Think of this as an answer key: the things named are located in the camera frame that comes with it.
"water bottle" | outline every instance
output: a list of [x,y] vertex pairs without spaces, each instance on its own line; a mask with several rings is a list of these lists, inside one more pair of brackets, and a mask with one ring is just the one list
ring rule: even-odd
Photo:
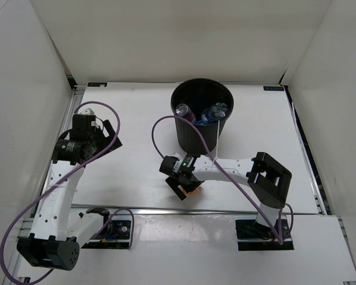
[[177,116],[180,116],[183,119],[186,119],[193,124],[196,122],[195,115],[187,104],[183,104],[183,103],[179,104],[176,107],[176,114]]
[[202,121],[206,124],[225,119],[229,113],[229,108],[225,103],[218,102],[202,112]]

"wall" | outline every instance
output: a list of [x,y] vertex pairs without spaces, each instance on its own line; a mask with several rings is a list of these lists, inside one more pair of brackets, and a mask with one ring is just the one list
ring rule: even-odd
[[356,0],[333,1],[289,88],[356,263]]
[[[40,189],[70,95],[29,1],[0,1],[0,242]],[[7,263],[17,233],[7,243]],[[0,284],[3,277],[0,269]]]
[[31,0],[78,83],[277,83],[331,0]]

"plastic bottle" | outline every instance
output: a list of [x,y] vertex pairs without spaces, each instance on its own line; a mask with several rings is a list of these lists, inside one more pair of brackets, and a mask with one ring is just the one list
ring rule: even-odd
[[176,107],[176,114],[177,116],[180,116],[183,119],[186,119],[193,124],[196,122],[195,115],[187,104],[183,104],[183,103],[179,104]]
[[203,110],[201,118],[206,124],[211,124],[227,117],[229,111],[225,103],[218,102],[213,104],[210,108]]

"black trash can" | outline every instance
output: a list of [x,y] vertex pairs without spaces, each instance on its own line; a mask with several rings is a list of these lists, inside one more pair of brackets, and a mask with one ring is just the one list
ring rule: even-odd
[[[210,79],[195,78],[181,83],[171,95],[171,109],[175,114],[175,108],[178,104],[189,105],[195,114],[197,121],[201,119],[202,111],[210,108],[213,104],[222,102],[227,104],[229,113],[225,119],[220,122],[219,135],[224,128],[226,120],[230,117],[233,110],[233,96],[226,86]],[[188,154],[198,155],[206,154],[205,148],[197,133],[191,126],[176,119],[176,129],[178,143],[180,147]],[[216,146],[218,122],[208,125],[195,124],[196,128],[204,137],[207,146],[212,151]]]

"white table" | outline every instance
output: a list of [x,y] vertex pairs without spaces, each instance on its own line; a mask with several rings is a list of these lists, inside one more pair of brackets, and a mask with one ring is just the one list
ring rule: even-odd
[[[123,147],[87,166],[74,204],[121,205],[142,208],[254,211],[239,190],[228,182],[207,181],[184,201],[167,186],[158,172],[161,158],[151,142],[151,128],[162,116],[171,115],[170,96],[178,84],[108,83],[89,87],[83,101],[97,100],[113,106],[121,119]],[[296,213],[316,214],[309,174],[284,91],[264,91],[262,86],[228,85],[234,109],[220,136],[218,157],[245,159],[258,151],[269,153],[293,178],[287,202]],[[116,120],[105,107],[92,105],[102,119]],[[177,142],[173,119],[156,128],[160,150],[185,155]],[[252,190],[248,193],[257,201]]]
[[[42,285],[343,285],[356,281],[336,217],[296,216],[292,251],[238,251],[234,220],[224,215],[136,215],[131,250],[81,249],[72,271],[55,270]],[[34,281],[44,272],[22,260],[17,275]]]

